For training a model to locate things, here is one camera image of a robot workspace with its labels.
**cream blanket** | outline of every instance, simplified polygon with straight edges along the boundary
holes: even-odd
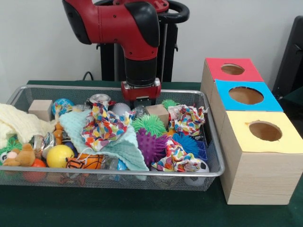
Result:
[[[20,143],[28,143],[34,135],[46,136],[54,131],[55,121],[45,122],[7,104],[0,104],[0,149],[8,139],[17,135]]]

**circular hole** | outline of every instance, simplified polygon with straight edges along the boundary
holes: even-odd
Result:
[[[228,94],[233,100],[247,105],[254,105],[264,100],[260,92],[249,87],[234,87]]]
[[[244,68],[242,68],[239,65],[235,65],[235,64],[224,64],[221,67],[221,70],[230,75],[240,75],[240,74],[244,73],[244,71],[245,71]]]
[[[281,130],[269,122],[252,122],[250,132],[261,140],[276,141],[282,137]]]

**teddy bear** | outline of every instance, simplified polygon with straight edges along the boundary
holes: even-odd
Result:
[[[35,160],[35,152],[31,144],[22,146],[22,150],[13,149],[7,154],[4,166],[31,166]]]

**toy pile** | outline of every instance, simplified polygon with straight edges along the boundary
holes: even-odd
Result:
[[[202,133],[204,113],[203,107],[173,100],[131,110],[104,94],[92,96],[85,105],[65,98],[54,103],[34,100],[28,113],[0,104],[0,165],[209,172],[205,143],[195,140]],[[45,175],[24,172],[23,177],[29,182],[47,179],[84,185],[87,176]]]

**purple spiky ball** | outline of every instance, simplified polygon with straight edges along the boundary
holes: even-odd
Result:
[[[159,162],[165,157],[167,136],[156,138],[156,135],[146,134],[146,129],[140,128],[137,132],[138,148],[142,152],[147,167],[151,167],[152,162]]]

